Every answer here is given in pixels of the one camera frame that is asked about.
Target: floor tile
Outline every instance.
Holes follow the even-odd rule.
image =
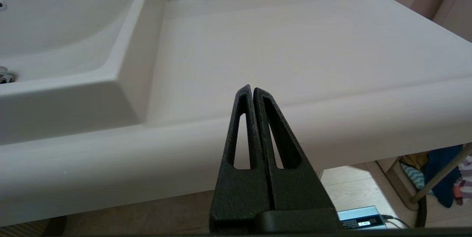
[[[213,191],[67,217],[65,236],[163,234],[208,226]]]
[[[342,166],[324,170],[322,175],[323,185],[335,185],[362,179],[372,178],[371,173],[364,163],[351,166]]]
[[[385,226],[388,228],[388,229],[406,229],[408,227],[406,227],[406,225],[403,225],[403,223],[397,221],[397,220],[384,220],[385,222]]]
[[[472,227],[472,215],[429,222],[426,227]]]
[[[380,177],[378,180],[368,178],[359,181],[347,182],[337,185],[326,186],[325,189],[334,203],[336,210],[349,210],[354,208],[361,208],[375,205],[381,214],[396,215],[395,210],[391,204],[396,205],[401,200],[394,193],[389,198],[398,198],[391,203],[388,197],[380,187],[389,187],[385,177]]]
[[[428,218],[426,220],[427,225],[429,222],[438,222],[440,220],[448,220],[452,217],[463,217],[472,215],[472,201],[468,201],[462,206],[456,205],[455,203],[450,208],[445,208],[441,205],[435,196],[428,195]]]

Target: blue cloth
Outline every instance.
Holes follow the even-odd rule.
[[[449,163],[460,151],[462,145],[433,150],[428,154],[428,163],[423,166],[424,182],[427,184],[447,163]],[[450,208],[454,202],[454,183],[461,176],[458,167],[455,167],[435,187],[434,195],[444,207]]]

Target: tiled floor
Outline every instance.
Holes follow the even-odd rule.
[[[322,183],[337,210],[375,205],[382,214],[414,224],[416,212],[403,205],[375,162],[325,170]],[[212,193],[207,191],[70,215],[64,235],[205,233],[208,232]],[[402,226],[393,221],[388,227]],[[447,209],[429,195],[427,227],[472,227],[472,201]]]

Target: drain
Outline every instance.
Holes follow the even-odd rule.
[[[7,9],[7,4],[5,4],[5,2],[0,0],[0,11],[5,10],[5,9]]]
[[[8,69],[6,67],[0,67],[0,84],[11,83],[15,81],[15,76],[13,74],[8,73]]]

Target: countertop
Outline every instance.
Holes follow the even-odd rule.
[[[0,226],[211,190],[246,84],[316,170],[472,141],[472,44],[393,0],[172,0],[157,46],[145,124],[0,146]]]

